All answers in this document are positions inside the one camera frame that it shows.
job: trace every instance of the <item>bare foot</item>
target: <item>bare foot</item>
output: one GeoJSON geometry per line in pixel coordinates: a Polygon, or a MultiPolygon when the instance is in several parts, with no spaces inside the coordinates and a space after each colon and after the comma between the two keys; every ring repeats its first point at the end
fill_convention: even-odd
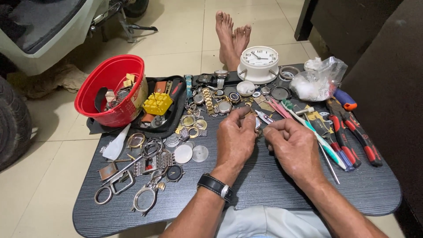
{"type": "Polygon", "coordinates": [[[222,11],[217,11],[216,33],[220,41],[219,60],[222,64],[226,64],[225,52],[228,50],[227,48],[231,46],[233,47],[232,29],[232,17],[222,11]]]}
{"type": "Polygon", "coordinates": [[[241,57],[242,52],[247,48],[250,42],[251,25],[247,24],[245,27],[238,27],[233,31],[235,38],[233,40],[233,47],[237,56],[241,57]]]}

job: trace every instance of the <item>black tire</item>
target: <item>black tire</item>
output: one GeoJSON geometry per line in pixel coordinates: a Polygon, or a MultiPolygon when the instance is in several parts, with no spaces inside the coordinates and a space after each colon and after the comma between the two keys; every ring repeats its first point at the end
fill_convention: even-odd
{"type": "Polygon", "coordinates": [[[135,3],[124,8],[125,15],[130,18],[142,16],[147,10],[148,2],[149,0],[136,0],[135,3]]]}
{"type": "Polygon", "coordinates": [[[29,148],[31,116],[22,98],[0,77],[0,171],[29,148]]]}

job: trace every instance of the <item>red plastic container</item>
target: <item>red plastic container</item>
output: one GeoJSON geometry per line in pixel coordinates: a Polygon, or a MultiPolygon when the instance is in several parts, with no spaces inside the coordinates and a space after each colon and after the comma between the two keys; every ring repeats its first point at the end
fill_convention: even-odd
{"type": "MultiPolygon", "coordinates": [[[[148,85],[144,75],[144,61],[136,55],[118,55],[101,63],[82,84],[75,99],[75,109],[109,127],[122,127],[133,121],[147,99],[148,85]],[[129,95],[116,107],[99,113],[94,100],[101,87],[116,92],[124,86],[126,74],[135,75],[135,84],[129,95]]],[[[106,106],[104,98],[101,108],[106,106]]]]}

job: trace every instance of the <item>tool bag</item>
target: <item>tool bag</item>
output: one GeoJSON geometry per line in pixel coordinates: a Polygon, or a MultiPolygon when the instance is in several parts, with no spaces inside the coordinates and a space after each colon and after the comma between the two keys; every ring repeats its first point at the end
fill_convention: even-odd
{"type": "MultiPolygon", "coordinates": [[[[182,117],[182,114],[184,113],[185,101],[187,100],[187,94],[185,93],[187,83],[185,81],[185,78],[179,75],[174,75],[170,77],[147,77],[146,79],[148,84],[149,95],[154,92],[154,87],[157,82],[170,80],[172,81],[171,93],[177,90],[177,92],[175,92],[176,96],[174,102],[164,114],[166,121],[161,126],[157,128],[141,128],[139,126],[139,122],[144,115],[144,111],[142,111],[138,115],[138,117],[132,121],[128,135],[131,135],[133,133],[143,133],[146,138],[167,138],[175,132],[179,125],[179,121],[182,117]]],[[[108,135],[117,135],[124,128],[103,126],[97,121],[95,121],[93,118],[87,119],[87,127],[90,129],[90,134],[107,133],[108,135]]]]}

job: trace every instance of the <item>green toothbrush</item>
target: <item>green toothbrush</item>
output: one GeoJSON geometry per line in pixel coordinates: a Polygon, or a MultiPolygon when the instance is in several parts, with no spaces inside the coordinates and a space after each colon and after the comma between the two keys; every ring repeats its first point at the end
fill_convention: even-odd
{"type": "Polygon", "coordinates": [[[319,135],[317,134],[316,130],[311,126],[311,124],[304,120],[303,118],[297,116],[295,112],[292,111],[292,108],[294,108],[294,105],[291,103],[291,101],[283,99],[281,102],[281,105],[285,110],[287,110],[295,119],[297,119],[301,124],[303,124],[308,129],[312,130],[314,134],[317,137],[317,141],[320,143],[320,145],[323,147],[323,149],[328,153],[328,155],[337,163],[342,169],[346,169],[346,166],[344,162],[339,158],[339,156],[335,153],[335,151],[330,147],[330,145],[319,135]]]}

